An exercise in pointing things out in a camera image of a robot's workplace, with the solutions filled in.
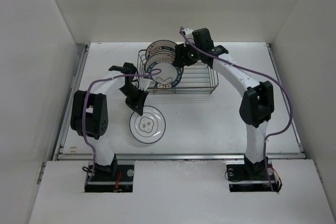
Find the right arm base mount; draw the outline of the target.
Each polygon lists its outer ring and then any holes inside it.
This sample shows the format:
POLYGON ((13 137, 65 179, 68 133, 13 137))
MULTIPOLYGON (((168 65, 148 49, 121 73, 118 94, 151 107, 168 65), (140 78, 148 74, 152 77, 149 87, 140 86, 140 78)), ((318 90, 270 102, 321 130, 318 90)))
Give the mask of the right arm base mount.
POLYGON ((256 164, 247 161, 232 161, 226 163, 225 178, 231 193, 247 192, 280 192, 282 180, 268 161, 256 164))

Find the green rim lettered plate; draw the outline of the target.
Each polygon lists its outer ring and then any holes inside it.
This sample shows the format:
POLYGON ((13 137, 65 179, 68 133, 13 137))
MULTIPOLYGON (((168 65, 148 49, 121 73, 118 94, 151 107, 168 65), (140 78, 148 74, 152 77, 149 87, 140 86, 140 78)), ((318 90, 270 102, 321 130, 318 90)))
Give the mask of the green rim lettered plate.
POLYGON ((151 77, 157 86, 173 88, 177 86, 182 79, 183 68, 173 66, 172 60, 162 58, 145 65, 146 73, 150 73, 154 69, 161 70, 160 73, 151 77))

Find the orange sunburst plate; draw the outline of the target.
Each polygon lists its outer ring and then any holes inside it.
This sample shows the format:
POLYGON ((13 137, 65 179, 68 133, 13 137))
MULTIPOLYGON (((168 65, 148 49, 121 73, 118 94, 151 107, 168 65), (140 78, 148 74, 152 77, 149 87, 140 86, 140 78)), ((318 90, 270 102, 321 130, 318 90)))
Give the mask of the orange sunburst plate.
POLYGON ((167 51, 167 52, 175 53, 175 46, 177 46, 177 43, 170 41, 170 40, 154 41, 147 47, 145 51, 145 57, 146 59, 149 59, 152 55, 160 51, 167 51))

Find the white plate green clover outline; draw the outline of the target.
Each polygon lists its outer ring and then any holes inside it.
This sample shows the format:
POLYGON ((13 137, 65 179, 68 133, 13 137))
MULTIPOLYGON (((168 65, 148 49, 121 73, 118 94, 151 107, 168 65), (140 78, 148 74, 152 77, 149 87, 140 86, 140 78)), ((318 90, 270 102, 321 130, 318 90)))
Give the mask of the white plate green clover outline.
POLYGON ((143 114, 133 112, 129 120, 133 137, 142 144, 154 144, 165 134, 166 120, 160 110, 153 106, 144 106, 143 114))

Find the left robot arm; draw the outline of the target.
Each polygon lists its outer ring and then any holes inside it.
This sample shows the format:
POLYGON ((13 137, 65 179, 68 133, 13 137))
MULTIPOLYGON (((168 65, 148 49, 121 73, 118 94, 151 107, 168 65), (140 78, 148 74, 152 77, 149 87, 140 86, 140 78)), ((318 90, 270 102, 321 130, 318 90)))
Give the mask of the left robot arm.
POLYGON ((126 106, 142 115, 151 76, 140 74, 134 64, 126 62, 121 67, 110 67, 105 76, 92 81, 87 90, 74 93, 70 127, 92 150, 92 165, 84 168, 91 176, 99 172, 105 180, 112 180, 118 172, 116 155, 104 136, 109 123, 108 98, 120 92, 125 96, 126 106))

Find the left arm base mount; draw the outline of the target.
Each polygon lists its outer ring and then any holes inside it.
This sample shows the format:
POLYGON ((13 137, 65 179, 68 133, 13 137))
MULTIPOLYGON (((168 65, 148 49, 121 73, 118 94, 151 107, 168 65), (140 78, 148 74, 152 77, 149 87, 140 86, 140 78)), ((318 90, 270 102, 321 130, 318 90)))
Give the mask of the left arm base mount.
POLYGON ((84 189, 86 193, 132 193, 134 164, 113 164, 113 172, 103 172, 95 166, 92 178, 92 164, 83 166, 86 173, 84 189))

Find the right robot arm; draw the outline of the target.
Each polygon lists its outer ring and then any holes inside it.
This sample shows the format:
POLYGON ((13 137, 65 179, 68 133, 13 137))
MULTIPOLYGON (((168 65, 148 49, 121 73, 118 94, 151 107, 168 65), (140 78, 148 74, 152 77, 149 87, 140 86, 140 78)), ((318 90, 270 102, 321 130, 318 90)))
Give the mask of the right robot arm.
POLYGON ((274 111, 274 89, 269 81, 255 80, 238 65, 222 45, 215 46, 207 28, 180 28, 185 42, 176 49, 177 61, 185 65, 200 60, 223 76, 240 94, 239 115, 246 125, 247 148, 243 172, 250 179, 267 170, 264 152, 268 122, 274 111))

